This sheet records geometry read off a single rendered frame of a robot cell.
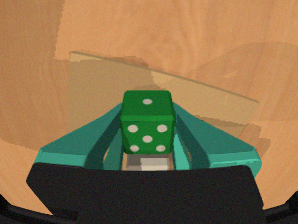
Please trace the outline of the green die with white pips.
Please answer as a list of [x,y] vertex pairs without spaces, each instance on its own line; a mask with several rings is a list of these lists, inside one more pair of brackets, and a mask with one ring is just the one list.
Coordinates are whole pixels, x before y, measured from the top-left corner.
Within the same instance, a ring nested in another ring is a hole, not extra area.
[[168,90],[126,91],[119,121],[124,153],[172,152],[176,117]]

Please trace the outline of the tan flat mat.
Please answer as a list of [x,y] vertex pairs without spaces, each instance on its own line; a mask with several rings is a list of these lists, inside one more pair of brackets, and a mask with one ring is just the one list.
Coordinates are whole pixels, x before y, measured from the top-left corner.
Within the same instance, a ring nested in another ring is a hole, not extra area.
[[238,138],[257,100],[164,71],[72,51],[70,56],[67,134],[107,113],[128,90],[168,90],[172,101],[198,119]]

